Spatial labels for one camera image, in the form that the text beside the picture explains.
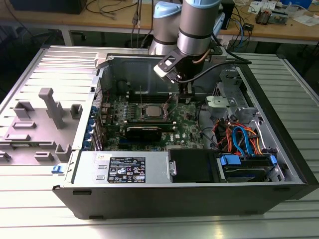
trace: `motherboard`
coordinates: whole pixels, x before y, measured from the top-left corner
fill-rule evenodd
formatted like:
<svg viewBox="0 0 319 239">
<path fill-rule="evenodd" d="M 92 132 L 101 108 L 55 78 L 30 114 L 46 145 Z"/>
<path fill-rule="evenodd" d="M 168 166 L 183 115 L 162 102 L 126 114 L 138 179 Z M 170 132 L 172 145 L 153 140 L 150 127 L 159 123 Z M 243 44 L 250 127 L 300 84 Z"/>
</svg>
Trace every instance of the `motherboard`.
<svg viewBox="0 0 319 239">
<path fill-rule="evenodd" d="M 197 102 L 179 103 L 176 95 L 109 96 L 102 106 L 105 151 L 167 151 L 203 148 L 196 124 Z"/>
</svg>

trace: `green circuit board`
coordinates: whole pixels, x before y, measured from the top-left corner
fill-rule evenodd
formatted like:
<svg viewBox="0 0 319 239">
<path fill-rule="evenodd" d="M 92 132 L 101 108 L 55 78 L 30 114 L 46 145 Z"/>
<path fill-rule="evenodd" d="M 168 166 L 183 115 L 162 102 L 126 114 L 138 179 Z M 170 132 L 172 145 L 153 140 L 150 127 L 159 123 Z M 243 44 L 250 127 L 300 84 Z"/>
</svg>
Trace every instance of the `green circuit board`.
<svg viewBox="0 0 319 239">
<path fill-rule="evenodd" d="M 102 117 L 103 126 L 107 131 L 105 151 L 167 151 L 171 148 L 203 148 L 203 140 L 200 137 L 196 125 L 195 102 L 189 104 L 172 101 L 167 109 L 170 112 L 171 123 L 149 123 L 146 126 L 160 127 L 163 129 L 160 141 L 144 143 L 127 143 L 126 129 L 135 121 L 140 121 L 141 111 L 149 106 L 163 106 L 163 104 L 138 104 L 128 103 L 124 97 L 110 98 L 109 108 Z"/>
</svg>

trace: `wooden desk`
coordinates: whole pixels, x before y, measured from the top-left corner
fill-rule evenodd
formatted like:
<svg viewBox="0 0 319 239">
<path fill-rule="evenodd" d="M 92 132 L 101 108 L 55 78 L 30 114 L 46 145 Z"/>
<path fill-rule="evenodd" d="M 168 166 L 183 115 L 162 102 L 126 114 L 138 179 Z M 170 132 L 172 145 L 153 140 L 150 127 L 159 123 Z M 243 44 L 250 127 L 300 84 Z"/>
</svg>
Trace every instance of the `wooden desk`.
<svg viewBox="0 0 319 239">
<path fill-rule="evenodd" d="M 99 31 L 99 32 L 121 32 L 131 33 L 132 18 L 136 11 L 136 5 L 116 12 L 116 20 L 101 14 L 92 13 L 84 9 L 79 15 L 65 13 L 15 11 L 12 5 L 6 0 L 13 14 L 26 27 L 51 28 L 62 31 L 66 45 L 73 45 L 70 31 Z M 101 5 L 114 4 L 118 1 L 100 0 Z M 126 0 L 117 6 L 110 6 L 105 10 L 116 10 L 124 6 L 132 5 L 132 0 Z M 92 11 L 99 11 L 97 3 L 89 6 Z M 141 34 L 146 34 L 151 28 L 152 9 L 150 4 L 142 5 Z M 4 0 L 0 0 L 0 25 L 20 26 L 7 10 Z"/>
<path fill-rule="evenodd" d="M 114 4 L 114 0 L 100 0 L 101 4 Z M 120 7 L 131 5 L 131 0 L 122 2 L 117 6 L 110 6 L 108 10 L 115 10 Z M 99 32 L 122 32 L 131 33 L 132 18 L 136 10 L 136 6 L 125 8 L 116 12 L 116 20 L 100 14 L 91 13 L 83 10 L 79 15 L 64 14 L 64 13 L 47 13 L 47 12 L 29 12 L 29 11 L 15 11 L 11 4 L 9 7 L 13 14 L 26 27 L 34 28 L 51 28 L 62 31 L 63 38 L 66 45 L 73 45 L 70 31 L 99 31 Z M 96 3 L 91 4 L 89 8 L 93 11 L 98 11 Z M 319 24 L 308 27 L 292 19 L 288 20 L 287 25 L 259 25 L 255 22 L 255 14 L 247 13 L 248 7 L 238 7 L 240 15 L 246 18 L 247 23 L 255 25 L 252 41 L 267 41 L 267 42 L 281 42 L 281 43 L 295 43 L 295 44 L 316 44 L 319 41 Z M 318 10 L 319 6 L 312 5 L 310 10 Z M 141 34 L 146 34 L 151 28 L 151 5 L 142 5 L 142 22 Z M 0 0 L 0 24 L 19 26 L 19 23 L 11 16 L 4 5 L 4 0 Z M 231 40 L 239 33 L 235 22 L 231 21 L 227 30 L 221 30 L 220 35 L 225 40 Z"/>
<path fill-rule="evenodd" d="M 314 26 L 306 26 L 297 21 L 288 19 L 287 25 L 267 24 L 260 25 L 255 21 L 256 15 L 248 13 L 248 6 L 237 7 L 240 16 L 244 18 L 246 23 L 255 25 L 252 36 L 252 41 L 266 41 L 266 42 L 281 42 L 294 44 L 317 44 L 319 41 L 319 24 Z M 318 11 L 319 6 L 311 5 L 310 11 Z M 314 12 L 308 12 L 307 15 L 312 16 Z M 223 35 L 224 40 L 231 40 L 239 34 L 234 21 L 230 21 L 227 30 L 221 30 L 220 35 Z"/>
</svg>

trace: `warning label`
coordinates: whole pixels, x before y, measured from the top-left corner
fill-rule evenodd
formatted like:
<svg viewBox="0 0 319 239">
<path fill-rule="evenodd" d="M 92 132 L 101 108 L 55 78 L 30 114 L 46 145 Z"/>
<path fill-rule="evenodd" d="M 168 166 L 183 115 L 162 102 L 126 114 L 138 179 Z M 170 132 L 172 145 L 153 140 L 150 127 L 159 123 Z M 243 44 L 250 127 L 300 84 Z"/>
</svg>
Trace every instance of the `warning label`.
<svg viewBox="0 0 319 239">
<path fill-rule="evenodd" d="M 109 165 L 109 183 L 145 183 L 144 157 L 113 157 Z"/>
</svg>

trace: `aluminum extrusion table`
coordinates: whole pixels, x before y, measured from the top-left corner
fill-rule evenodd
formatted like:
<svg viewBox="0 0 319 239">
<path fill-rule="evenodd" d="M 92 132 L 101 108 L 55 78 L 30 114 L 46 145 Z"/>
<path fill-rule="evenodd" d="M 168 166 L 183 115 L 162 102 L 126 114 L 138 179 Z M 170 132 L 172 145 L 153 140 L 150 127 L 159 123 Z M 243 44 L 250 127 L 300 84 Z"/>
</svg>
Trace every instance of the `aluminum extrusion table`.
<svg viewBox="0 0 319 239">
<path fill-rule="evenodd" d="M 15 116 L 17 100 L 38 107 L 41 87 L 52 87 L 65 107 L 83 103 L 96 74 L 94 57 L 107 48 L 51 46 L 40 49 L 0 105 L 0 136 Z M 253 62 L 252 72 L 319 179 L 319 98 L 289 62 L 276 55 L 240 54 Z M 319 190 L 286 201 L 264 215 L 80 220 L 54 195 L 52 166 L 0 166 L 1 238 L 317 238 Z"/>
</svg>

